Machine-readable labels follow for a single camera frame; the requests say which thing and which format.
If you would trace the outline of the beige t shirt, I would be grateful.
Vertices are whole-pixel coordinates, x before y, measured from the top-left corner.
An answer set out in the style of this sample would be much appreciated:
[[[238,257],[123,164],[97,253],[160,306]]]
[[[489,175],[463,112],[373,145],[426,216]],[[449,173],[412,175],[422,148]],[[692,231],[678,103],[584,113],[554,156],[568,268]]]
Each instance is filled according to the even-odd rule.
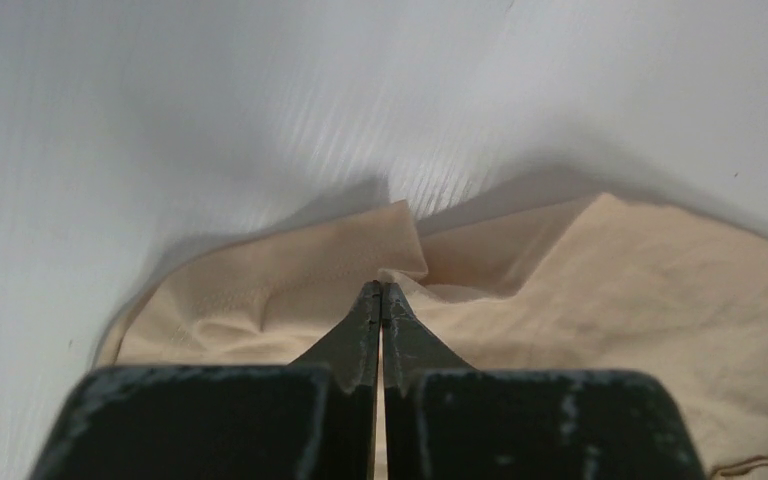
[[[398,202],[230,244],[150,288],[97,364],[287,363],[371,280],[476,367],[655,376],[710,478],[768,479],[768,240],[609,194],[424,236]]]

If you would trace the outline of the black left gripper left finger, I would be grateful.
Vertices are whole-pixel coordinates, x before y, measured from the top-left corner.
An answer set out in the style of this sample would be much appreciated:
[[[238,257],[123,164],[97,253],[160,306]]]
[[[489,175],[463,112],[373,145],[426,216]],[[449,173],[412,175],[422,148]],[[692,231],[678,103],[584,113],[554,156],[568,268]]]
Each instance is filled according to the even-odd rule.
[[[286,365],[98,369],[67,397],[35,479],[370,479],[382,286]]]

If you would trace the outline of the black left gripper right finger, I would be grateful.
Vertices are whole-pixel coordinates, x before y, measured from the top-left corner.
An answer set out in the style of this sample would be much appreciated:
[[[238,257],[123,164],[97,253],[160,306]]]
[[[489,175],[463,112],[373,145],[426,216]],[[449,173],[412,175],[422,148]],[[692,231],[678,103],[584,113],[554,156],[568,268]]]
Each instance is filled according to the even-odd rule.
[[[700,479],[672,397],[629,370],[479,370],[385,285],[382,352],[393,479]]]

